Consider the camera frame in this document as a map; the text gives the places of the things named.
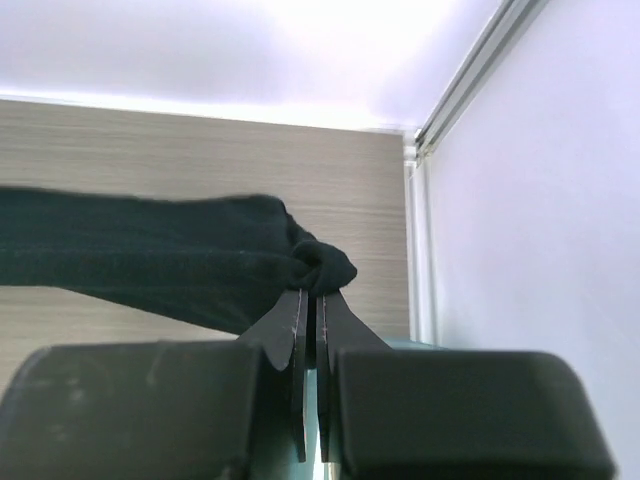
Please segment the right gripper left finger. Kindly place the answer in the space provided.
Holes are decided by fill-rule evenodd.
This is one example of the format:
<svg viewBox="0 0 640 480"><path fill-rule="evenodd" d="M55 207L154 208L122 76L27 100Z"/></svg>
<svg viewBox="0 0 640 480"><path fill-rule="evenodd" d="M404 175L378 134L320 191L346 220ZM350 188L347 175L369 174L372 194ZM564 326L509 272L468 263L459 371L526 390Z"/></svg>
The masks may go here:
<svg viewBox="0 0 640 480"><path fill-rule="evenodd" d="M309 297L305 291L286 291L275 305L238 337L263 352L268 379L261 382L259 417L267 424L265 444L276 448L286 462L307 460L307 323Z"/></svg>

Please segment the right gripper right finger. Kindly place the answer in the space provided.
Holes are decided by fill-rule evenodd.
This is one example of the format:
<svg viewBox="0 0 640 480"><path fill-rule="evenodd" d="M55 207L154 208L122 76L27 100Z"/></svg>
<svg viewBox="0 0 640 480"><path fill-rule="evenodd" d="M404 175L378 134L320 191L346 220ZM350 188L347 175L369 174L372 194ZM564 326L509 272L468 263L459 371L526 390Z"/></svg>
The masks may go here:
<svg viewBox="0 0 640 480"><path fill-rule="evenodd" d="M316 299L317 415L323 462L341 458L338 356L343 350L391 351L392 348L350 309L341 292Z"/></svg>

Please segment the black t shirt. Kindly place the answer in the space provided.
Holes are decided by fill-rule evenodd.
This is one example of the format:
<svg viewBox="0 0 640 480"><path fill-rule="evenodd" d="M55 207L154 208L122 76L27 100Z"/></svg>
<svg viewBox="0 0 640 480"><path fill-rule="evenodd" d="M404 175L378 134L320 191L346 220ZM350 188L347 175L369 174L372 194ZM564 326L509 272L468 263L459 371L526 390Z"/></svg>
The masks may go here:
<svg viewBox="0 0 640 480"><path fill-rule="evenodd" d="M47 286L232 334L288 290L322 296L356 267L264 194L159 200L1 190L1 281Z"/></svg>

